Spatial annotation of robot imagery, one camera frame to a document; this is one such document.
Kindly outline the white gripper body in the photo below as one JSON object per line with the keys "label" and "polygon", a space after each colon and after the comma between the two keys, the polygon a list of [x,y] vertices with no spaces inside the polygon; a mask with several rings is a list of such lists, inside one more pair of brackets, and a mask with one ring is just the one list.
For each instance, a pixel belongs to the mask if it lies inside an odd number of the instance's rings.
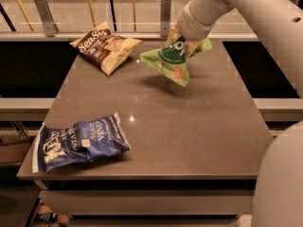
{"label": "white gripper body", "polygon": [[187,3],[178,13],[175,24],[178,32],[188,41],[205,39],[212,28],[212,26],[202,24],[192,15],[190,3]]}

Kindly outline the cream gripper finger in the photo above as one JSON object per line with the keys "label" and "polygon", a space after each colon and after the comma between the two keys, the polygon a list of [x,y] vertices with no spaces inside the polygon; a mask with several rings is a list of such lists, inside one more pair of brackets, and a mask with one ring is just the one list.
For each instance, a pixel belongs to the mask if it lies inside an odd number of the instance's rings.
{"label": "cream gripper finger", "polygon": [[203,50],[203,45],[203,41],[186,41],[186,56],[191,58],[200,53]]}
{"label": "cream gripper finger", "polygon": [[166,45],[173,44],[180,37],[180,33],[177,30],[176,26],[172,26],[169,30],[169,36],[166,41]]}

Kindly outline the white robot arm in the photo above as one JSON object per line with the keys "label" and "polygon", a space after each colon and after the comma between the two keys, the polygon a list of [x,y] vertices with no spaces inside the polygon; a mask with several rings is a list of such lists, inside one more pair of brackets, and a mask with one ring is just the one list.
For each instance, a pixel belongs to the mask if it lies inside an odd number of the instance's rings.
{"label": "white robot arm", "polygon": [[[289,0],[190,0],[176,27],[190,41],[204,39],[216,21],[237,9],[296,91],[303,91],[302,10]],[[303,122],[281,133],[258,171],[252,227],[303,225]]]}

